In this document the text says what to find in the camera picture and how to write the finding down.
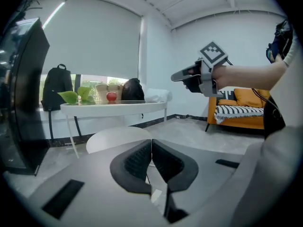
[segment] backpack strap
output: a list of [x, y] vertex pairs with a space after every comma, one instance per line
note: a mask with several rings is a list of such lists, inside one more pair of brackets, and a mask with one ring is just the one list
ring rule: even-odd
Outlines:
[[52, 127], [52, 111], [48, 110], [48, 125], [49, 125], [49, 132], [51, 134], [51, 139], [53, 142], [53, 127]]
[[78, 134], [82, 138], [81, 131], [80, 131], [79, 124], [78, 124], [78, 119], [77, 119], [76, 116], [74, 116], [74, 119], [75, 119], [75, 122], [76, 122], [76, 127], [77, 127]]
[[65, 66], [64, 64], [59, 64], [59, 65], [57, 66], [57, 68], [60, 68], [60, 66], [64, 67], [64, 69], [66, 70], [66, 66]]

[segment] white cloth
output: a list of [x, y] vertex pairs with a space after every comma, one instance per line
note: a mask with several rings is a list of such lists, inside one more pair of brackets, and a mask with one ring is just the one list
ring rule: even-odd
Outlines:
[[147, 103], [169, 102], [172, 100], [172, 93], [164, 89], [147, 88], [144, 90], [144, 99]]
[[287, 53], [287, 55], [283, 60], [288, 66], [292, 63], [294, 56], [298, 53], [298, 50], [300, 49], [299, 44], [300, 42], [298, 36], [295, 33], [295, 31], [293, 31], [292, 45], [290, 46], [289, 52]]

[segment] white wall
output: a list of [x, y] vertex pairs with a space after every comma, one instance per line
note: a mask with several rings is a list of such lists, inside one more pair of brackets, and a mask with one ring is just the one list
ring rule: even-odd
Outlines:
[[[174, 83], [170, 80], [175, 58], [173, 57], [173, 35], [156, 16], [148, 14], [143, 17], [140, 56], [139, 80], [146, 88], [172, 91]], [[174, 97], [168, 103], [167, 115], [174, 114]], [[163, 111], [141, 115], [126, 116], [129, 124], [137, 124], [163, 117]]]
[[[48, 112], [41, 112], [41, 121], [43, 131], [45, 133], [45, 138], [50, 139], [50, 131], [48, 124]], [[73, 136], [79, 136], [76, 123], [74, 118], [69, 119], [71, 134]], [[79, 128], [82, 135], [94, 134], [101, 130], [118, 127], [124, 125], [123, 117], [90, 117], [90, 118], [80, 118], [78, 117]], [[61, 113], [60, 110], [52, 112], [52, 127], [53, 127], [53, 137], [66, 138], [69, 137], [69, 131], [66, 122], [66, 116]]]
[[[268, 65], [266, 48], [274, 39], [275, 27], [283, 20], [278, 15], [263, 12], [241, 12], [206, 17], [184, 25], [175, 32], [174, 71], [190, 66], [199, 57], [197, 51], [210, 41], [216, 41], [229, 55], [234, 65]], [[175, 82], [173, 95], [176, 111], [207, 117], [208, 98], [190, 93], [182, 82]]]

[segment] black and white striped pillow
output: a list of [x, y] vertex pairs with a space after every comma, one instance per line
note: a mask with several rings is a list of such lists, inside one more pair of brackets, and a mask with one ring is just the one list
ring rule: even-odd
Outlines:
[[237, 98], [235, 96], [235, 92], [233, 90], [225, 90], [225, 91], [219, 91], [223, 94], [223, 97], [217, 97], [217, 105], [219, 103], [220, 99], [228, 99], [228, 100], [235, 100], [237, 101]]
[[263, 108], [218, 105], [216, 106], [214, 118], [217, 120], [217, 124], [220, 124], [224, 119], [258, 117], [263, 116], [263, 113]]

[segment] red apple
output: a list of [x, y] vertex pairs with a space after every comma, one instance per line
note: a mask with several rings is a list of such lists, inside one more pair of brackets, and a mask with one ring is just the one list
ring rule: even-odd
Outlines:
[[106, 94], [106, 98], [108, 101], [115, 101], [117, 99], [117, 94], [114, 92], [109, 92]]

